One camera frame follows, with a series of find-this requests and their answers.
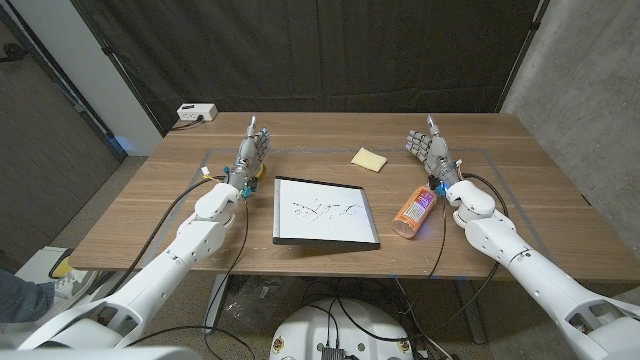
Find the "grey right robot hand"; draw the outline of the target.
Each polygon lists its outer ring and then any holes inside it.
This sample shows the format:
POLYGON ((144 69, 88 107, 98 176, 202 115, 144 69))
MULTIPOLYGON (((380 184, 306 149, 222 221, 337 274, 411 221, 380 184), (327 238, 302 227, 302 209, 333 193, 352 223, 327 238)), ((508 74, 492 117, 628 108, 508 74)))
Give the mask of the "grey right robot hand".
POLYGON ((457 165, 432 115, 427 116, 427 124, 428 133, 409 132, 405 147, 423 164, 428 175, 435 177, 448 189, 460 181, 457 165))

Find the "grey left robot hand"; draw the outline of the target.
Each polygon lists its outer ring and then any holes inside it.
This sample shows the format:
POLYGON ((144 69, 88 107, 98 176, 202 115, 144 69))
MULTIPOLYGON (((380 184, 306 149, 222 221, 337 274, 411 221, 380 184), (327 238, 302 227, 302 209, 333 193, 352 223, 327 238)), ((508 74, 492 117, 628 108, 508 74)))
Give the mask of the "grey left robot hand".
POLYGON ((228 175, 228 184, 243 192, 255 189, 264 158, 269 151, 269 132, 258 129, 256 115, 252 115, 234 163, 228 175))

